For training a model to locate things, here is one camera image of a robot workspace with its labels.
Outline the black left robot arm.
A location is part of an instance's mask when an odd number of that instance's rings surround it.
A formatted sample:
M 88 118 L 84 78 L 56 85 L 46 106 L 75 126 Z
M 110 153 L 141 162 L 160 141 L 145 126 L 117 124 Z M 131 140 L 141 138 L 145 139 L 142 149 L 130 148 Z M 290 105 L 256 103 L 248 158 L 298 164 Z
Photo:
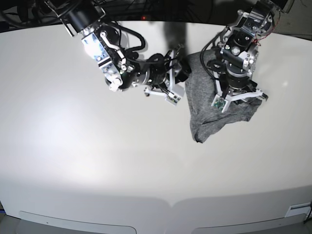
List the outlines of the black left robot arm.
M 236 21 L 201 50 L 200 63 L 215 86 L 212 106 L 224 108 L 232 102 L 268 99 L 253 81 L 253 74 L 259 42 L 273 32 L 276 10 L 281 11 L 281 7 L 274 0 L 258 0 L 250 11 L 238 10 Z

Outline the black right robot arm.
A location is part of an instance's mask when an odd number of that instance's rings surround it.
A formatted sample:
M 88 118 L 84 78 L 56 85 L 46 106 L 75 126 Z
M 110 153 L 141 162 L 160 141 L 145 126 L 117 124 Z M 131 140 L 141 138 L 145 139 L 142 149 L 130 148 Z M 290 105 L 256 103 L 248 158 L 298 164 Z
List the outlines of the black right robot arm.
M 85 51 L 97 62 L 111 91 L 146 85 L 167 94 L 167 82 L 184 82 L 191 73 L 187 60 L 180 54 L 181 44 L 165 55 L 157 53 L 146 60 L 139 59 L 138 52 L 146 47 L 145 38 L 109 21 L 97 0 L 46 0 L 44 4 L 71 36 L 83 36 Z

